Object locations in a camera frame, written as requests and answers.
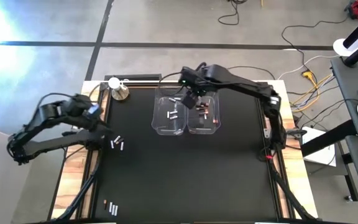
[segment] concrete floor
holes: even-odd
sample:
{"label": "concrete floor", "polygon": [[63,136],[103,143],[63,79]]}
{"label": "concrete floor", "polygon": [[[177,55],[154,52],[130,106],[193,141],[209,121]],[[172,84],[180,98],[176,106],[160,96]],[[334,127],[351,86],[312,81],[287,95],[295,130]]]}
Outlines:
{"label": "concrete floor", "polygon": [[[250,0],[239,6],[240,24],[224,26],[216,19],[232,13],[225,0],[115,0],[103,41],[286,45],[280,36],[285,26],[313,25],[319,20],[341,21],[346,16],[343,8],[347,2],[265,0],[261,9],[259,1]],[[0,41],[96,42],[107,3],[108,0],[0,1]],[[342,24],[321,24],[314,29],[288,29],[285,37],[295,45],[331,45],[336,39],[349,35],[357,25],[358,21],[347,20]],[[0,131],[16,132],[29,121],[39,98],[47,93],[80,92],[92,53],[93,47],[0,46]],[[305,51],[305,58],[316,55],[335,53]],[[164,75],[204,61],[227,67],[262,67],[277,78],[283,72],[298,68],[301,55],[292,50],[103,47],[92,80],[114,74]],[[308,66],[319,80],[331,73],[326,58],[316,59]],[[232,72],[252,80],[270,79],[266,73],[253,69],[238,68]],[[288,74],[283,79],[288,91],[310,88],[310,83],[299,73]],[[324,88],[336,85],[333,81]],[[332,90],[306,110],[306,114],[314,116],[341,99],[340,91]],[[321,124],[333,128],[347,119],[349,115],[342,106]],[[67,128],[59,126],[44,131],[37,139],[59,136]],[[43,154],[32,161],[13,223],[47,218],[61,164],[62,151]],[[346,203],[342,199],[348,194],[343,177],[312,176],[310,182],[320,218],[358,223],[358,202]]]}

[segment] white cable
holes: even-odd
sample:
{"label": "white cable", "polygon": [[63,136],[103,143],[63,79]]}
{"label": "white cable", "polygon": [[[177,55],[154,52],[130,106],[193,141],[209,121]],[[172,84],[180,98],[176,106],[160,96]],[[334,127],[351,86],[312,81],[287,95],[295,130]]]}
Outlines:
{"label": "white cable", "polygon": [[[332,80],[331,78],[335,78],[335,77],[333,77],[333,76],[334,76],[334,75],[331,74],[331,76],[330,76],[329,78],[327,78],[326,81],[325,81],[323,84],[321,84],[320,87],[318,87],[318,90],[321,89],[325,84],[327,84],[329,80]],[[296,106],[296,108],[297,108],[297,109],[300,109],[300,107],[305,106],[305,105],[308,103],[308,100],[309,100],[309,99],[306,99],[304,102],[302,102],[301,104],[299,104],[298,106]]]}
{"label": "white cable", "polygon": [[[307,61],[305,62],[305,65],[306,65],[307,63],[309,63],[310,61],[312,61],[312,60],[314,60],[314,59],[316,59],[316,58],[320,58],[320,57],[323,57],[323,58],[335,58],[335,57],[339,57],[339,55],[335,55],[335,56],[323,56],[323,55],[318,55],[318,56],[312,57],[311,59],[307,60]],[[289,72],[284,72],[283,74],[281,74],[281,75],[279,76],[279,78],[278,78],[277,80],[281,79],[281,77],[283,77],[283,75],[296,72],[296,71],[302,69],[303,67],[304,67],[304,65],[300,66],[299,68],[297,68],[297,69],[295,69],[295,70],[292,70],[292,71],[289,71]]]}

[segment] clear plastic container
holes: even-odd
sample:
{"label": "clear plastic container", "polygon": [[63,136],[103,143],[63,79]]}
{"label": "clear plastic container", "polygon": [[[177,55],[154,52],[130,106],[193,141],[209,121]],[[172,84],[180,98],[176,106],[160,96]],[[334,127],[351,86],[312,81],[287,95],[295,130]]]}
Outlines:
{"label": "clear plastic container", "polygon": [[176,93],[177,91],[177,86],[171,86],[171,88],[161,86],[160,89],[155,89],[152,127],[160,135],[178,136],[183,134],[185,130],[187,108],[180,100],[176,100],[176,102],[170,100],[170,98],[179,99],[185,94],[184,90]]}
{"label": "clear plastic container", "polygon": [[219,118],[219,94],[209,92],[199,98],[197,105],[207,103],[208,106],[188,110],[187,128],[191,134],[213,134],[221,126]]}

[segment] yellow cable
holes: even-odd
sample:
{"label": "yellow cable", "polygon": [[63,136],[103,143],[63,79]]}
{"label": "yellow cable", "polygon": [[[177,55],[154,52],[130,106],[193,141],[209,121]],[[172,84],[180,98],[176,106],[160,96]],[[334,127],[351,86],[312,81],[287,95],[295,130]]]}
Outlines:
{"label": "yellow cable", "polygon": [[311,93],[315,88],[318,87],[318,85],[322,84],[322,82],[324,82],[327,78],[329,78],[331,76],[331,74],[327,75],[326,77],[324,77],[322,80],[320,80],[320,82],[318,82],[315,86],[311,87],[304,95],[302,95],[301,97],[299,97],[297,100],[295,100],[295,102],[291,103],[292,105],[294,105],[296,102],[302,100],[305,96],[307,96],[309,93]]}
{"label": "yellow cable", "polygon": [[302,109],[293,110],[292,112],[301,112],[301,111],[307,109],[309,106],[313,105],[313,103],[315,103],[315,102],[318,100],[318,98],[320,98],[320,92],[318,91],[319,88],[318,88],[317,84],[314,82],[313,79],[311,79],[310,81],[313,83],[314,87],[316,87],[316,90],[317,90],[317,97],[316,97],[316,99],[314,99],[311,103],[309,103],[308,105],[306,105],[306,106],[303,107]]}

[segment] black table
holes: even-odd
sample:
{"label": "black table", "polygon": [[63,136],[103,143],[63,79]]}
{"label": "black table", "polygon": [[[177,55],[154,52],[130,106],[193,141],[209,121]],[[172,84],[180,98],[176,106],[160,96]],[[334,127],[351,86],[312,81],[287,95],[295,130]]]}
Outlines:
{"label": "black table", "polygon": [[279,200],[265,162],[264,121],[255,98],[221,90],[221,127],[213,135],[159,136],[151,127],[154,88],[131,88],[112,101],[108,123],[124,150],[106,143],[96,184],[94,217],[119,222],[274,221]]}
{"label": "black table", "polygon": [[351,198],[354,201],[358,201],[358,193],[347,166],[347,164],[353,162],[358,173],[358,137],[356,137],[358,136],[358,62],[353,67],[347,67],[344,65],[342,58],[335,58],[331,60],[331,65],[333,74],[337,78],[342,95],[346,100],[345,104],[351,119],[325,134],[301,145],[301,149],[302,154],[305,157],[326,146],[346,139],[350,153],[345,154],[341,149],[341,159],[346,165],[347,175],[345,175],[345,178],[351,193]]}

